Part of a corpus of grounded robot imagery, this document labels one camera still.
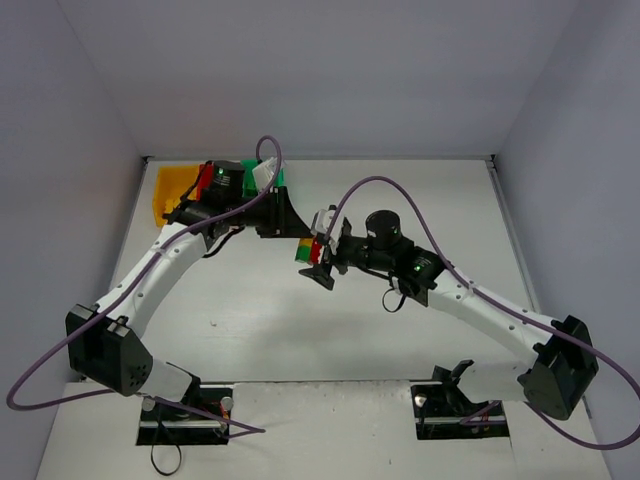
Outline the red green yellow lego stack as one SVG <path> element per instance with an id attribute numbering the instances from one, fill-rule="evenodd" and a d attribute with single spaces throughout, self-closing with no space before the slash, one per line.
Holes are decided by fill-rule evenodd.
<path id="1" fill-rule="evenodd" d="M 317 265 L 322 261 L 324 246 L 316 238 L 301 238 L 294 260 L 297 263 Z"/>

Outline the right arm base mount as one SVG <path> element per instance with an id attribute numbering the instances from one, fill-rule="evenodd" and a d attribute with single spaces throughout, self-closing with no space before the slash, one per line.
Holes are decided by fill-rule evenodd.
<path id="1" fill-rule="evenodd" d="M 413 384 L 410 393 L 419 441 L 483 440 L 510 436 L 500 402 L 478 414 L 489 402 L 474 404 L 465 396 L 447 395 L 447 389 L 439 383 Z"/>

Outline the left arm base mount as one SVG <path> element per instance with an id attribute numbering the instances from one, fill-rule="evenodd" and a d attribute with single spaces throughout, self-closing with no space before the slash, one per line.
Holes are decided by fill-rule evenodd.
<path id="1" fill-rule="evenodd" d="M 229 443 L 233 389 L 203 386 L 194 409 L 206 411 L 224 422 L 200 413 L 144 400 L 137 427 L 137 446 L 226 446 Z"/>

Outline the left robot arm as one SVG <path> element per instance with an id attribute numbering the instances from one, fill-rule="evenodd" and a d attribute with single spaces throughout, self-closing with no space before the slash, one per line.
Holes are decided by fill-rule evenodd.
<path id="1" fill-rule="evenodd" d="M 207 162 L 176 206 L 162 217 L 159 237 L 142 259 L 92 306 L 74 306 L 65 326 L 68 358 L 77 373 L 125 397 L 160 397 L 187 403 L 200 380 L 154 357 L 142 337 L 155 311 L 187 270 L 210 255 L 215 244 L 252 228 L 262 238 L 306 238 L 278 177 L 276 158 L 255 166 Z"/>

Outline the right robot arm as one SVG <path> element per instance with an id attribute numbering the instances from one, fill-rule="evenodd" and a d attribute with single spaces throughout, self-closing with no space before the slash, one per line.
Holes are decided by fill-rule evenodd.
<path id="1" fill-rule="evenodd" d="M 346 274 L 357 268 L 388 281 L 403 300 L 461 320 L 514 355 L 502 363 L 463 359 L 452 369 L 434 368 L 432 377 L 456 414 L 466 417 L 493 400 L 507 400 L 527 402 L 556 420 L 570 418 L 599 370 L 596 357 L 581 347 L 592 342 L 584 322 L 535 312 L 521 320 L 520 307 L 481 297 L 471 281 L 458 281 L 436 253 L 405 237 L 393 211 L 370 214 L 364 237 L 353 235 L 349 222 L 330 232 L 335 212 L 329 207 L 315 213 L 310 265 L 301 275 L 332 289 L 333 270 Z"/>

